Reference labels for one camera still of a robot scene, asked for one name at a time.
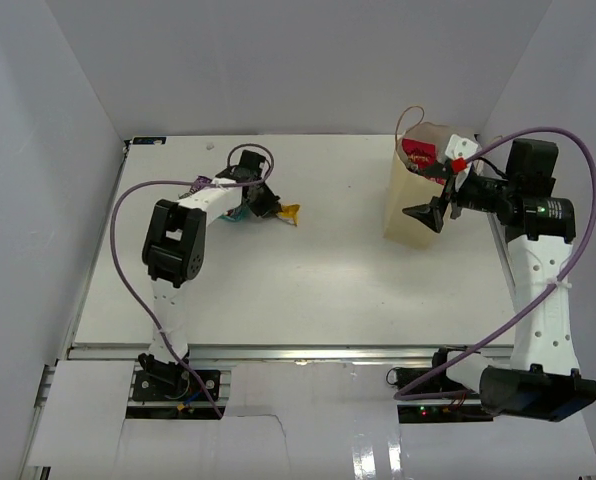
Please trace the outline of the dark purple chips bag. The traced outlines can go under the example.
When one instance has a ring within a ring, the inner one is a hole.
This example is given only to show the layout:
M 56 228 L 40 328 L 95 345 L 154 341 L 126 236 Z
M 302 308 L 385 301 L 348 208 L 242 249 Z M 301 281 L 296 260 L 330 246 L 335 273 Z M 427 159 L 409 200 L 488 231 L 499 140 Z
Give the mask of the dark purple chips bag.
M 425 169 L 436 162 L 437 153 L 434 144 L 403 138 L 401 145 L 408 162 L 416 168 Z

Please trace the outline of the teal candy bag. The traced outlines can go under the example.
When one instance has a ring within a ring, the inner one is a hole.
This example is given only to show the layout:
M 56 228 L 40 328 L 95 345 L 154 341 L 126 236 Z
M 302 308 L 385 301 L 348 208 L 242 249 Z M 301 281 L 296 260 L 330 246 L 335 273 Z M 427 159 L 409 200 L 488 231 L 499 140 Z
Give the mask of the teal candy bag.
M 221 216 L 222 220 L 229 222 L 239 222 L 249 216 L 250 210 L 246 205 L 240 205 L 236 208 L 228 210 Z

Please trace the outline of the yellow snack wrapper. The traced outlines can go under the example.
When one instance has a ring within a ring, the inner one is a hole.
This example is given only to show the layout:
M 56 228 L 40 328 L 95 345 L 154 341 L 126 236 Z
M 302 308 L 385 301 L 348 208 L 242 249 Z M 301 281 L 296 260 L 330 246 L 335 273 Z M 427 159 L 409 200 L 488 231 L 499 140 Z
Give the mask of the yellow snack wrapper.
M 299 204 L 280 205 L 276 217 L 280 220 L 293 225 L 298 226 L 298 214 L 301 206 Z

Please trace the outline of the purple chocolate candy packet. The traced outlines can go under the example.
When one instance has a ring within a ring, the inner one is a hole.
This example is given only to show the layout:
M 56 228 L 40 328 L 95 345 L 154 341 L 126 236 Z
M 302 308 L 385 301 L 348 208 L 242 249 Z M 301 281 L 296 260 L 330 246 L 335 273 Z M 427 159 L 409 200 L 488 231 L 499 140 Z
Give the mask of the purple chocolate candy packet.
M 206 176 L 202 176 L 202 175 L 197 176 L 196 179 L 189 186 L 189 189 L 185 193 L 183 193 L 179 196 L 179 199 L 185 199 L 185 198 L 188 198 L 188 197 L 196 194 L 200 190 L 204 189 L 211 182 L 212 182 L 211 177 L 206 177 Z

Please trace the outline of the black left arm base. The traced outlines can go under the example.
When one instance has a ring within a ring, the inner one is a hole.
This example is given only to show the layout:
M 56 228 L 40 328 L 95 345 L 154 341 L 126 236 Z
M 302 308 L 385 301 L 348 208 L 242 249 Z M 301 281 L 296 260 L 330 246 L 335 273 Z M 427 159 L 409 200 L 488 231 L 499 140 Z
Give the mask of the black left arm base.
M 128 419 L 220 420 L 218 405 L 221 371 L 197 370 L 198 377 L 176 362 L 163 363 L 153 355 L 138 356 L 126 409 Z

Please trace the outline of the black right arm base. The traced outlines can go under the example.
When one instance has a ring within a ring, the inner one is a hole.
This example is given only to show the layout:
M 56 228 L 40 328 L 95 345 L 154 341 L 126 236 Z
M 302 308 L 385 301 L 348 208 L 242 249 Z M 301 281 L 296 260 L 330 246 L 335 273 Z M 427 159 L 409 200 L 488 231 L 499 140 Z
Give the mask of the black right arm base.
M 495 418 L 482 408 L 475 392 L 467 391 L 445 374 L 415 387 L 409 395 L 418 398 L 398 405 L 400 424 L 490 422 Z

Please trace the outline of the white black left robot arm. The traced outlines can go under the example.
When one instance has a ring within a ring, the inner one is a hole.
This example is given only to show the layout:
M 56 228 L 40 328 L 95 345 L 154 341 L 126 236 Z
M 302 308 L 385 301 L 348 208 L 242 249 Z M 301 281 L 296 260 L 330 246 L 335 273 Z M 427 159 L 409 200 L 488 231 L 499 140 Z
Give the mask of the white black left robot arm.
M 187 357 L 184 300 L 191 282 L 204 263 L 208 227 L 217 219 L 240 210 L 259 218 L 280 211 L 280 197 L 268 187 L 263 165 L 271 153 L 258 153 L 258 144 L 242 144 L 237 164 L 229 163 L 214 178 L 193 186 L 178 200 L 160 200 L 153 209 L 142 261 L 147 267 L 153 294 L 153 329 L 149 350 L 138 357 L 141 367 L 156 373 L 155 387 L 166 398 L 177 399 L 189 387 L 189 374 L 176 366 Z

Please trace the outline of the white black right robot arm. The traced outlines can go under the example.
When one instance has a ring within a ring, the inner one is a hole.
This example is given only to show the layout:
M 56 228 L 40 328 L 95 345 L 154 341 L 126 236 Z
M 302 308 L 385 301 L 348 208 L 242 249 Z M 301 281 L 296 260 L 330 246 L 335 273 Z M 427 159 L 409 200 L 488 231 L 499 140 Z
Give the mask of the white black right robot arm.
M 442 160 L 421 171 L 444 179 L 441 194 L 403 212 L 434 232 L 441 231 L 446 214 L 457 218 L 464 209 L 497 217 L 513 281 L 510 362 L 500 365 L 477 347 L 441 348 L 431 370 L 395 396 L 416 399 L 416 388 L 429 383 L 444 399 L 462 390 L 475 393 L 491 416 L 560 422 L 595 402 L 596 382 L 582 376 L 571 336 L 565 268 L 574 258 L 575 210 L 570 200 L 552 194 L 558 147 L 514 140 L 499 179 L 472 168 L 477 150 L 476 142 L 451 135 Z

